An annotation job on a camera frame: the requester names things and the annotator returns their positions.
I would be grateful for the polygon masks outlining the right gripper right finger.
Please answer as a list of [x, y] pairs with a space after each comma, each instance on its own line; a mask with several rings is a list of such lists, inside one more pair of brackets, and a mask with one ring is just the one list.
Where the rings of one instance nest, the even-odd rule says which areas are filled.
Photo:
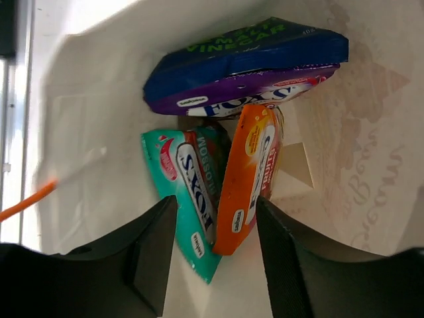
[[274, 317], [422, 317], [423, 249], [366, 252], [304, 225], [267, 199], [256, 204]]

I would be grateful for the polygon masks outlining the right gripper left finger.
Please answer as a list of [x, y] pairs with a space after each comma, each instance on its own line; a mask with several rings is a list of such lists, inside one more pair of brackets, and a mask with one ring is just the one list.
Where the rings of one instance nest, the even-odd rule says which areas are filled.
[[161, 317], [176, 230], [168, 196], [140, 217], [47, 255], [1, 245], [2, 317]]

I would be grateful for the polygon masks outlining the white paper bag orange handles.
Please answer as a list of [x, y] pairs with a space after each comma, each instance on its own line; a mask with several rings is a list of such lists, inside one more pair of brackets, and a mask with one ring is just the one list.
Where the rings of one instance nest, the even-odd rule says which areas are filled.
[[[268, 201], [345, 245], [380, 256], [423, 249], [422, 1], [59, 1], [34, 10], [27, 164], [39, 247], [68, 254], [163, 198], [141, 135], [232, 117], [155, 113], [143, 87], [167, 54], [270, 17], [335, 31], [348, 61], [277, 106], [282, 152]], [[161, 317], [274, 317], [257, 219], [210, 283], [176, 230]]]

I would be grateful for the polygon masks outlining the orange fruit candy packet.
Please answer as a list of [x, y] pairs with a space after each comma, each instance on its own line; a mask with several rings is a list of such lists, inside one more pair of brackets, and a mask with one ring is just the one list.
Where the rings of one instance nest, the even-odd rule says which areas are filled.
[[258, 199], [271, 197], [282, 152], [283, 126], [279, 108], [244, 106], [225, 170], [214, 253], [232, 255], [256, 224]]

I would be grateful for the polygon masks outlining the purple blue snack bar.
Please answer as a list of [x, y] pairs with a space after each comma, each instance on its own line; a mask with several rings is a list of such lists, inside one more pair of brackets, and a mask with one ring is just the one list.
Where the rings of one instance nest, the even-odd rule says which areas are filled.
[[153, 100], [144, 100], [155, 113], [224, 118], [238, 115], [246, 104], [275, 108], [330, 78], [340, 64], [308, 65], [232, 75], [207, 85]]

